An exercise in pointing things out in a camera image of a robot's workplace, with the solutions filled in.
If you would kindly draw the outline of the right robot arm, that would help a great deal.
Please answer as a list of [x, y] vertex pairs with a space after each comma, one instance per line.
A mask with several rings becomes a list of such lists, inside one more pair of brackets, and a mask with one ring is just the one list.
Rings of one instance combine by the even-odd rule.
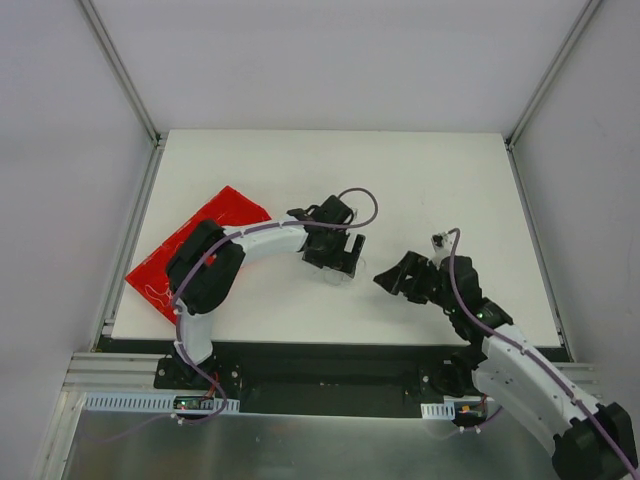
[[478, 391], [498, 403], [548, 451], [561, 479], [638, 478], [632, 420], [616, 402], [601, 403], [555, 367], [511, 316], [485, 296], [470, 258], [441, 260], [409, 251], [374, 281], [392, 295], [432, 303], [467, 346], [430, 376], [438, 393]]

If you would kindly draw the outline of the left aluminium frame post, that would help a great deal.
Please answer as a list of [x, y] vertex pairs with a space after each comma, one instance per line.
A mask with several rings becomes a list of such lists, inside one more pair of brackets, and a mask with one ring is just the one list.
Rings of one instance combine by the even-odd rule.
[[157, 147], [163, 141], [163, 134], [158, 130], [146, 105], [144, 104], [144, 101], [130, 76], [130, 73], [104, 20], [101, 17], [101, 14], [97, 9], [97, 6], [95, 5], [95, 2], [91, 0], [77, 0], [75, 1], [75, 4], [87, 23], [98, 48], [106, 60], [106, 63], [127, 102], [133, 110], [135, 117], [142, 126], [152, 145]]

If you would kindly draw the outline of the aluminium frame post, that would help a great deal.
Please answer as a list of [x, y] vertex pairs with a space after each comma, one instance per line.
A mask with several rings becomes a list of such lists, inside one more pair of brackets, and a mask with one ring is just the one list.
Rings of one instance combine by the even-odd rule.
[[536, 83], [516, 123], [506, 135], [505, 145], [508, 152], [515, 148], [603, 3], [603, 0], [588, 0], [584, 2], [550, 63]]
[[130, 73], [104, 20], [101, 17], [101, 14], [97, 9], [97, 6], [95, 5], [95, 2], [91, 0], [77, 0], [75, 1], [75, 4], [87, 23], [98, 48], [106, 60], [106, 63], [127, 102], [133, 110], [135, 117], [142, 126], [152, 145], [157, 147], [163, 141], [163, 134], [158, 130], [146, 105], [144, 104], [144, 101], [130, 76]]

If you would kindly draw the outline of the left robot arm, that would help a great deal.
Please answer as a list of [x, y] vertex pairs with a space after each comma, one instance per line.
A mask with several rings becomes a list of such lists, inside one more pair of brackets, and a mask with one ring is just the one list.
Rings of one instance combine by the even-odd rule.
[[355, 213], [329, 196], [320, 205], [288, 210], [275, 220], [245, 226], [198, 223], [165, 267], [176, 315], [174, 349], [180, 358], [176, 375], [188, 388], [204, 387], [211, 377], [213, 312], [228, 296], [240, 270], [254, 262], [295, 253], [319, 269], [349, 278], [366, 237], [349, 230]]

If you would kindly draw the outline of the red plastic divided tray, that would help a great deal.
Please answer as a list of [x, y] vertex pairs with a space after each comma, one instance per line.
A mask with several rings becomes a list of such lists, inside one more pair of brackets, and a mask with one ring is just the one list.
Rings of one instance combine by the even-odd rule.
[[225, 186], [133, 268], [125, 281], [167, 321], [175, 324], [176, 315], [171, 307], [172, 292], [165, 269], [196, 226], [204, 220], [215, 221], [221, 226], [244, 226], [271, 219], [262, 206], [231, 186]]

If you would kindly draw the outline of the right aluminium frame post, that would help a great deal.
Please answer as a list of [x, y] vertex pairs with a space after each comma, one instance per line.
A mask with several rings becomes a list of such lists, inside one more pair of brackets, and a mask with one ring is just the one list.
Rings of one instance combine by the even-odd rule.
[[506, 135], [505, 145], [508, 152], [515, 148], [603, 3], [603, 0], [588, 0], [584, 2], [550, 63], [536, 83], [516, 123]]

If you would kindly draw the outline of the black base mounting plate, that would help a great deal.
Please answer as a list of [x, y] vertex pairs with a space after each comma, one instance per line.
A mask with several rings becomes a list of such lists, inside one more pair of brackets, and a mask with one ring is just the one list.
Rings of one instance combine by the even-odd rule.
[[477, 397], [457, 346], [220, 342], [201, 364], [243, 413], [417, 418]]

